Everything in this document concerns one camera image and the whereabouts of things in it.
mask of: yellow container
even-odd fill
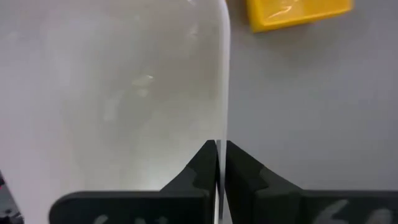
[[[253,32],[279,29],[337,16],[351,0],[246,0]]]

